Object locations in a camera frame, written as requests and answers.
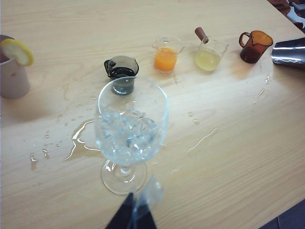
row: brown glass mug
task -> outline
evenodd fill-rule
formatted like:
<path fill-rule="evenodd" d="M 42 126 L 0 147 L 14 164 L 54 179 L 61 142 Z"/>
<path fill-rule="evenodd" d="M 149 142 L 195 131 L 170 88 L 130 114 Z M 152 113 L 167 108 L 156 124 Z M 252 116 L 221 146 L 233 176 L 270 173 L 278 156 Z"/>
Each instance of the brown glass mug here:
<path fill-rule="evenodd" d="M 246 35 L 249 40 L 246 44 L 243 37 Z M 251 33 L 243 32 L 239 37 L 239 44 L 242 46 L 240 57 L 247 63 L 256 63 L 269 46 L 273 44 L 273 39 L 263 31 L 255 30 Z"/>

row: white cup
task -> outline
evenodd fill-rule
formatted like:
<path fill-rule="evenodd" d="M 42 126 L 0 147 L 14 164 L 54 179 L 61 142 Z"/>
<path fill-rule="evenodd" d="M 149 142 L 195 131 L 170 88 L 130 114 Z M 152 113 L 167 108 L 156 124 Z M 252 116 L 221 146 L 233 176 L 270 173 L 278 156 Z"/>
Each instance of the white cup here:
<path fill-rule="evenodd" d="M 0 35 L 1 41 L 10 36 Z M 18 64 L 16 58 L 8 59 L 1 53 L 0 63 L 0 94 L 7 99 L 17 99 L 30 90 L 30 82 L 25 67 Z"/>

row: wooden table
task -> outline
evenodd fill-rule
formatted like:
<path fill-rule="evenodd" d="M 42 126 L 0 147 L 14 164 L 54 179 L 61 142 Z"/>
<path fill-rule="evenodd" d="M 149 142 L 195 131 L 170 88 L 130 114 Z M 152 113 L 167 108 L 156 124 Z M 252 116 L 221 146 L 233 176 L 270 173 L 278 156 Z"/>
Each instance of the wooden table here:
<path fill-rule="evenodd" d="M 64 161 L 116 55 L 135 57 L 170 100 L 166 146 L 147 162 L 164 188 L 158 228 L 255 229 L 305 198 L 304 71 L 274 65 L 271 48 L 257 64 L 239 57 L 244 31 L 304 36 L 267 1 L 3 0 L 1 13 L 2 34 L 35 56 L 30 91 L 1 98 L 4 229 L 103 228 L 122 203 L 101 181 L 100 152 L 77 145 Z M 197 26 L 229 43 L 213 73 L 194 63 Z M 153 67 L 163 34 L 186 45 L 172 74 Z M 92 123 L 81 139 L 96 148 Z"/>

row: mug handle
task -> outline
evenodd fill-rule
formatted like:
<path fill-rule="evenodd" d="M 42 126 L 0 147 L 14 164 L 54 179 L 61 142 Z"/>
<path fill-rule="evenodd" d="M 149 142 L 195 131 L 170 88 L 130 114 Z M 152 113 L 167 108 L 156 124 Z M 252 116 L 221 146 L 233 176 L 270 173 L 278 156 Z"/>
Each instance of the mug handle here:
<path fill-rule="evenodd" d="M 105 70 L 106 70 L 106 73 L 108 74 L 108 76 L 109 76 L 109 69 L 108 69 L 108 63 L 109 63 L 109 61 L 110 61 L 110 60 L 106 60 L 106 61 L 104 62 L 104 67 L 105 67 Z"/>
<path fill-rule="evenodd" d="M 238 42 L 239 42 L 239 45 L 242 46 L 242 47 L 244 47 L 244 42 L 243 42 L 244 35 L 246 35 L 249 38 L 251 37 L 251 34 L 248 33 L 248 32 L 243 32 L 242 34 L 240 34 Z"/>

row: wine glass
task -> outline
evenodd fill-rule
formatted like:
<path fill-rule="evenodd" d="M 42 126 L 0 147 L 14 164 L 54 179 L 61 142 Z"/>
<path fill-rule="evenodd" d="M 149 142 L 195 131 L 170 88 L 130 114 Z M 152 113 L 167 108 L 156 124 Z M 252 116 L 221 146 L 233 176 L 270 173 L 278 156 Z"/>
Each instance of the wine glass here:
<path fill-rule="evenodd" d="M 102 167 L 104 185 L 124 195 L 141 188 L 145 162 L 163 144 L 169 103 L 155 82 L 128 76 L 101 90 L 94 120 L 96 142 L 108 160 Z"/>

